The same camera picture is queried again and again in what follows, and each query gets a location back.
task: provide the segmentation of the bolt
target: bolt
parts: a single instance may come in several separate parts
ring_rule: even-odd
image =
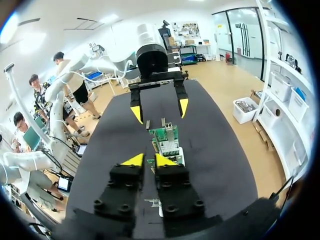
[[[171,186],[172,186],[172,184],[171,184],[171,182],[164,182],[164,183],[162,183],[162,185],[161,185],[163,188],[170,188]]]
[[[131,208],[128,204],[122,204],[119,208],[118,211],[121,213],[128,213],[131,211]]]
[[[131,188],[133,185],[134,185],[134,184],[133,184],[132,182],[130,182],[130,181],[128,181],[128,182],[125,183],[125,186],[126,186],[127,188]]]
[[[109,180],[108,181],[108,187],[111,187],[113,185],[115,185],[115,181],[114,180]]]
[[[184,185],[185,187],[187,187],[187,186],[190,186],[190,185],[191,185],[191,183],[190,183],[190,181],[189,181],[189,180],[186,180],[186,181],[184,181],[183,185]]]
[[[204,202],[202,200],[197,200],[193,205],[197,208],[202,208],[204,206]]]
[[[176,205],[169,205],[165,208],[165,211],[167,213],[175,213],[179,210],[179,208]]]
[[[94,200],[93,204],[94,204],[94,207],[97,209],[101,209],[104,205],[104,203],[100,199]]]

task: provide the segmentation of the person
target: person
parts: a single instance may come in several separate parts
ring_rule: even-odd
[[[27,142],[24,139],[24,135],[29,129],[29,124],[26,123],[26,120],[21,112],[18,111],[14,114],[13,123],[18,129],[16,136],[17,136],[17,141],[21,146],[21,149],[23,149],[25,153],[31,152],[30,146],[28,146]]]
[[[57,52],[53,61],[58,66],[56,71],[56,76],[58,76],[62,70],[67,66],[70,60],[64,60],[64,53]],[[71,80],[63,88],[64,96],[70,100],[69,92],[71,92],[78,104],[80,104],[85,110],[88,110],[92,115],[93,119],[100,119],[100,113],[96,110],[94,103],[88,97],[88,90],[84,79],[78,74],[73,74]]]
[[[7,127],[0,124],[0,163],[4,164],[4,154],[9,152],[19,153],[19,147],[12,148],[10,143],[16,144],[18,142],[15,139],[14,134],[8,130]],[[59,192],[58,188],[52,184],[51,180],[43,172],[36,171],[25,171],[19,168],[19,175],[22,182],[17,179],[16,183],[13,185],[17,186],[20,190],[20,194],[27,192],[28,195],[36,200],[41,206],[44,206],[49,209],[56,209],[57,211],[64,211],[66,205],[61,201],[55,200],[52,195],[44,190],[48,190],[56,195],[56,197],[61,198],[62,195]]]
[[[47,122],[48,118],[50,117],[52,103],[46,101],[45,94],[46,90],[50,87],[50,84],[47,82],[45,82],[44,84],[40,84],[38,75],[33,74],[29,79],[29,85],[34,89],[34,110],[36,113],[39,113]],[[62,118],[82,137],[89,136],[90,133],[88,131],[81,130],[76,122],[69,117],[69,114],[64,108],[62,108]]]

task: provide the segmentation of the green circuit board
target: green circuit board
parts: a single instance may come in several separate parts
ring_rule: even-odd
[[[154,136],[152,145],[157,153],[160,147],[165,157],[179,154],[179,134],[176,125],[166,123],[164,127],[149,130],[149,133]]]
[[[174,139],[179,139],[177,126],[172,126]],[[149,130],[151,135],[156,136],[158,142],[168,141],[167,131],[164,127]]]
[[[181,155],[167,157],[167,158],[176,164],[183,164],[183,159]],[[146,161],[148,164],[151,165],[151,171],[155,173],[155,160],[152,158],[152,159],[147,159]]]

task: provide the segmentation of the white t-shirt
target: white t-shirt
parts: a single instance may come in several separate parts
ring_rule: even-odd
[[[25,132],[18,130],[15,135],[16,135],[17,141],[21,144],[20,150],[23,150],[24,152],[26,152],[26,149],[29,147],[29,145],[27,144],[27,142],[24,139]]]

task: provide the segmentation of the black table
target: black table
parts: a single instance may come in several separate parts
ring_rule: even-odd
[[[161,118],[178,126],[185,165],[190,180],[204,200],[206,215],[217,214],[225,220],[258,198],[256,182],[246,155],[224,115],[194,80],[186,80],[189,105],[180,118],[173,84],[143,90],[141,102],[144,121],[151,128],[161,127]],[[130,94],[114,97],[104,111],[78,166],[66,209],[66,218],[74,208],[93,213],[93,202],[109,180],[109,171],[137,154],[146,158],[155,154],[152,136],[130,110]],[[135,238],[163,237],[159,208],[148,200],[157,199],[154,175],[146,166],[143,193],[139,199]]]

